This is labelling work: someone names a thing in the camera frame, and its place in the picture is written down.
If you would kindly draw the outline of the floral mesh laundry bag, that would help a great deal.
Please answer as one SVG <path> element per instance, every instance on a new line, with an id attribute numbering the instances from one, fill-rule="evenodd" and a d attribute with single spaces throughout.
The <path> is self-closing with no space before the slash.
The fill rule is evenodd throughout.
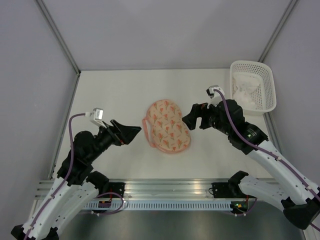
<path id="1" fill-rule="evenodd" d="M 142 119 L 142 126 L 149 145 L 164 153 L 180 153 L 191 145 L 191 136 L 182 121 L 181 109 L 170 99 L 154 102 Z"/>

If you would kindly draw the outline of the white bra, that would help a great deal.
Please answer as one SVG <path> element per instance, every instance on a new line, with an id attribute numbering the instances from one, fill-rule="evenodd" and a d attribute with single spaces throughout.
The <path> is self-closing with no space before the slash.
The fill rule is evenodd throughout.
<path id="1" fill-rule="evenodd" d="M 261 82 L 257 77 L 241 72 L 235 72 L 233 78 L 235 87 L 233 98 L 242 108 L 255 110 L 257 104 L 251 94 L 258 89 Z"/>

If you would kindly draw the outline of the white perforated plastic basket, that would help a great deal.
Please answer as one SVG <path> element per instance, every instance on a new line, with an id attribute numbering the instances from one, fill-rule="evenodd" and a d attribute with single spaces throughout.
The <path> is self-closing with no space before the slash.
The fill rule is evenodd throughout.
<path id="1" fill-rule="evenodd" d="M 260 116 L 265 113 L 271 112 L 277 105 L 276 90 L 274 84 L 273 72 L 269 66 L 261 62 L 237 60 L 230 65 L 230 77 L 229 77 L 229 95 L 231 99 L 234 99 L 235 87 L 234 87 L 234 74 L 235 73 L 247 73 L 255 76 L 260 81 L 260 86 L 255 90 L 251 97 L 256 103 L 256 109 L 246 109 L 243 111 L 246 115 Z"/>

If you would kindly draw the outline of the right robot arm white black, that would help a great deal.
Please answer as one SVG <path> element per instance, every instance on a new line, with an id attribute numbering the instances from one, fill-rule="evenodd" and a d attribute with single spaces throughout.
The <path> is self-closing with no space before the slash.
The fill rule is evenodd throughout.
<path id="1" fill-rule="evenodd" d="M 301 230 L 313 224 L 320 214 L 320 187 L 293 167 L 259 127 L 245 120 L 235 100 L 195 103 L 182 121 L 194 130 L 198 118 L 200 129 L 214 128 L 225 134 L 234 148 L 259 163 L 280 185 L 276 188 L 240 170 L 228 180 L 231 196 L 248 195 L 267 202 Z"/>

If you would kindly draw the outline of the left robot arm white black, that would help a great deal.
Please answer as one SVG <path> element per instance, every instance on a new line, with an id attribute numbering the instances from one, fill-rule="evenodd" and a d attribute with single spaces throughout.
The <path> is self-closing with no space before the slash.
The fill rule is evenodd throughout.
<path id="1" fill-rule="evenodd" d="M 109 193 L 109 179 L 93 170 L 92 163 L 110 146 L 128 145 L 141 131 L 115 120 L 105 122 L 96 135 L 81 131 L 71 138 L 70 151 L 57 172 L 52 187 L 32 217 L 16 225 L 17 240 L 57 240 L 70 221 L 94 198 Z"/>

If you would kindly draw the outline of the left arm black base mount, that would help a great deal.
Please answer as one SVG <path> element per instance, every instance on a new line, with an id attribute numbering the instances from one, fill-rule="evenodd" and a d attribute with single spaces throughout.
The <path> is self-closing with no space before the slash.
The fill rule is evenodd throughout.
<path id="1" fill-rule="evenodd" d="M 99 193 L 99 198 L 119 199 L 119 196 L 124 197 L 125 186 L 126 184 L 124 182 L 110 182 L 108 188 Z"/>

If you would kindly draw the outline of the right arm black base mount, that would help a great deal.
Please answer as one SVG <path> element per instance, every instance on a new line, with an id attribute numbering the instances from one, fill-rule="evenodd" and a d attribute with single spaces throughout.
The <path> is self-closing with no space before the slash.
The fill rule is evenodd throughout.
<path id="1" fill-rule="evenodd" d="M 228 182 L 213 182 L 211 188 L 213 197 L 216 199 L 236 199 L 243 197 L 239 189 Z"/>

